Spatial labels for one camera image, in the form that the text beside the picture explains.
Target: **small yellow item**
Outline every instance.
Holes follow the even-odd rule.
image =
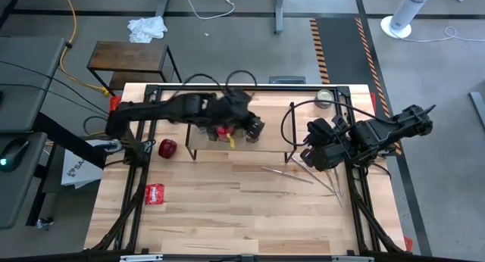
[[[105,87],[101,87],[101,91],[103,92],[103,95],[105,95],[106,97],[110,95],[108,89],[106,89]]]
[[[236,143],[234,142],[234,138],[230,135],[230,133],[226,134],[227,138],[229,139],[229,144],[232,149],[236,148]]]

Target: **red object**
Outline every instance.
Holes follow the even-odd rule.
[[[371,92],[372,106],[374,107],[374,113],[376,113],[376,94]]]
[[[109,98],[109,111],[114,111],[121,102],[121,96],[112,96]]]
[[[227,134],[230,134],[231,136],[234,135],[234,128],[232,126],[225,128],[223,126],[218,126],[217,127],[217,137],[219,140],[222,142],[229,142],[229,139],[227,138]]]
[[[147,185],[145,187],[145,204],[164,203],[165,187],[161,183]]]
[[[164,139],[158,148],[158,155],[165,159],[170,159],[177,150],[177,143],[174,140]]]
[[[412,239],[405,236],[404,237],[404,244],[406,245],[406,251],[412,251]]]

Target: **gray floor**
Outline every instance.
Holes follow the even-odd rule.
[[[192,0],[200,11],[225,11],[224,0]],[[231,0],[237,11],[269,12],[273,0]],[[368,13],[392,13],[400,0],[364,0]],[[78,10],[154,11],[154,0],[72,0]],[[355,13],[354,0],[285,0],[288,12]],[[479,14],[483,0],[430,0],[422,14]],[[20,0],[16,8],[68,9],[65,0]],[[189,11],[186,0],[171,0],[169,11]],[[86,69],[99,40],[127,41],[128,20],[132,17],[78,17],[78,36],[66,58],[66,68],[85,82],[97,84]],[[274,19],[229,17],[200,21],[194,17],[165,18],[169,32],[164,40],[174,52],[184,77],[207,73],[218,80],[235,69],[252,71],[261,83],[269,76],[301,75],[307,83],[319,83],[309,22],[306,18],[286,18],[280,37],[273,35]],[[436,43],[402,42],[385,37],[379,20],[369,21],[393,111],[410,104],[423,107],[437,104],[431,113],[435,128],[425,138],[403,141],[413,183],[421,206],[431,248],[435,256],[485,260],[485,204],[481,182],[485,179],[480,153],[485,145],[483,128],[474,113],[467,92],[485,92],[482,60],[485,44],[449,40]],[[415,20],[413,39],[440,38],[453,25],[461,36],[485,39],[482,20]],[[0,36],[63,36],[72,32],[69,16],[11,15]],[[70,82],[62,73],[56,77],[104,108],[108,99]],[[62,86],[52,90],[75,98]],[[48,96],[43,111],[79,135],[89,112],[67,107],[61,99]],[[60,109],[71,108],[69,114]],[[94,120],[89,130],[103,130]],[[406,236],[414,238],[402,183],[396,163],[389,161],[393,188]],[[56,224],[49,232],[22,226],[0,231],[0,257],[79,251],[86,235],[95,196],[86,193],[50,197],[45,215],[54,214]]]

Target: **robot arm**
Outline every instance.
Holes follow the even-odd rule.
[[[125,164],[141,165],[146,155],[146,144],[135,140],[130,121],[169,120],[196,126],[235,126],[246,135],[257,139],[264,123],[248,110],[251,97],[244,91],[228,89],[222,98],[214,93],[186,93],[167,101],[148,103],[122,102],[112,111],[106,125],[106,134],[119,139],[125,147]]]
[[[379,151],[390,149],[401,138],[430,133],[433,121],[427,114],[433,108],[423,110],[412,105],[389,119],[358,121],[351,127],[340,116],[334,117],[334,128],[325,119],[316,119],[307,124],[309,134],[305,142],[310,148],[300,156],[319,171],[334,168],[345,160],[368,167]]]

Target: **computer mouse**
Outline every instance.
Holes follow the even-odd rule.
[[[29,146],[24,138],[13,139],[0,153],[0,171],[12,172],[22,162],[22,157]]]

